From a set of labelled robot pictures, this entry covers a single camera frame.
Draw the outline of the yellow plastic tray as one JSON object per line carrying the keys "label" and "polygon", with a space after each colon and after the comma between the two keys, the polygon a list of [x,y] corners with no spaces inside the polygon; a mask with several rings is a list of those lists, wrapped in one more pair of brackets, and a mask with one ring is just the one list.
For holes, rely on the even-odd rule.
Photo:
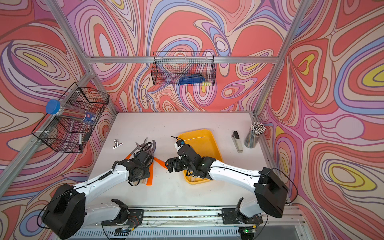
{"label": "yellow plastic tray", "polygon": [[179,138],[189,144],[201,157],[212,157],[222,161],[222,155],[213,133],[208,129],[201,129],[182,133]]}

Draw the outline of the clear bottle blue cap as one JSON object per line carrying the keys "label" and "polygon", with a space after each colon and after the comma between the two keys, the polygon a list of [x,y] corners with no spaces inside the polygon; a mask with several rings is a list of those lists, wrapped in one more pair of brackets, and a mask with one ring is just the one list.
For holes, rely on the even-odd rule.
{"label": "clear bottle blue cap", "polygon": [[62,118],[72,119],[85,124],[96,123],[96,116],[82,108],[62,103],[58,100],[50,100],[46,105],[46,113]]}

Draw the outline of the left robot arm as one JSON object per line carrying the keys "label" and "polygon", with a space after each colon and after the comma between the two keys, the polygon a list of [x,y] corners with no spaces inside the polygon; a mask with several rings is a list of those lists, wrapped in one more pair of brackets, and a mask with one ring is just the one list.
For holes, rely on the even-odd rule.
{"label": "left robot arm", "polygon": [[41,210],[41,220],[37,224],[52,230],[62,240],[72,237],[83,227],[98,223],[127,225],[130,211],[121,200],[112,199],[99,205],[91,205],[91,202],[121,183],[136,187],[148,179],[155,149],[155,141],[137,144],[130,155],[115,161],[105,173],[73,186],[61,185]]}

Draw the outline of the blue tool in basket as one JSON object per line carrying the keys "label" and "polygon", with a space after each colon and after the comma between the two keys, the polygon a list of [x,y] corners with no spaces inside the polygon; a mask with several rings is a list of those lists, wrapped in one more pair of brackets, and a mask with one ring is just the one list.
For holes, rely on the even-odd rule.
{"label": "blue tool in basket", "polygon": [[202,82],[205,82],[206,79],[202,74],[193,74],[188,75],[185,77],[180,77],[179,84],[180,85],[193,85],[193,84],[200,84]]}

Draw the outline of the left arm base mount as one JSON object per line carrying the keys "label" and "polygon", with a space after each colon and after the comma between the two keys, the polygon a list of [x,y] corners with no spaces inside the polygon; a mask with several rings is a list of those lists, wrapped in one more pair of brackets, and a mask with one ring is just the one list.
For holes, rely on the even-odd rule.
{"label": "left arm base mount", "polygon": [[143,209],[121,210],[114,220],[103,221],[103,226],[130,226],[138,227],[142,224],[144,217]]}

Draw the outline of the silver bulldog clip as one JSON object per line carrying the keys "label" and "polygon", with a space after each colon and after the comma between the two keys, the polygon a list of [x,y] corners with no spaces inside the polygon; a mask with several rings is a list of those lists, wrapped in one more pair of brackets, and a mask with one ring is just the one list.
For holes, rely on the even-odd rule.
{"label": "silver bulldog clip", "polygon": [[114,140],[114,146],[113,146],[113,149],[116,149],[118,148],[119,146],[121,146],[123,143],[120,143],[117,139]]}

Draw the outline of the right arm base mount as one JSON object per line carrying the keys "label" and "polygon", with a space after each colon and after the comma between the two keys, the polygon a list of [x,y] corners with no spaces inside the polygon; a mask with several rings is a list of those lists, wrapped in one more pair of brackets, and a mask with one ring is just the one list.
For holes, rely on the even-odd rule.
{"label": "right arm base mount", "polygon": [[261,214],[254,215],[253,217],[247,217],[240,213],[236,208],[223,208],[218,216],[222,218],[223,224],[234,225],[234,224],[252,224],[259,226],[263,223]]}

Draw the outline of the cup of pencils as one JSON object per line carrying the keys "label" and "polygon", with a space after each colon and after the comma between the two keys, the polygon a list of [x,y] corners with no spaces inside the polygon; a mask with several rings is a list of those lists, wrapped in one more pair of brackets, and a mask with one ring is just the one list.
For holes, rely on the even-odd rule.
{"label": "cup of pencils", "polygon": [[254,122],[251,125],[248,135],[244,140],[245,147],[249,149],[255,148],[259,141],[259,138],[261,137],[261,135],[264,134],[265,131],[266,127],[264,124],[260,122]]}

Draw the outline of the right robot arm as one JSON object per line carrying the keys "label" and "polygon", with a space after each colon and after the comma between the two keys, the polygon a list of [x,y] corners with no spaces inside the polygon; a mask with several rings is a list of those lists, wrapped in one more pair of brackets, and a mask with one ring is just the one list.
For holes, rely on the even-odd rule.
{"label": "right robot arm", "polygon": [[254,193],[254,198],[249,201],[239,200],[238,211],[243,217],[252,218],[261,213],[274,218],[283,217],[288,187],[273,169],[246,170],[212,157],[201,157],[183,139],[174,138],[178,156],[165,162],[170,173],[186,171],[187,177],[223,181]]}

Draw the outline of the black marker in basket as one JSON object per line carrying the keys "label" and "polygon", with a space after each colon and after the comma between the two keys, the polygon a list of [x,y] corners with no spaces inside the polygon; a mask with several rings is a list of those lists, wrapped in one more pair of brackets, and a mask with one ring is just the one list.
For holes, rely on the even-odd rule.
{"label": "black marker in basket", "polygon": [[79,134],[79,153],[83,152],[83,136]]}

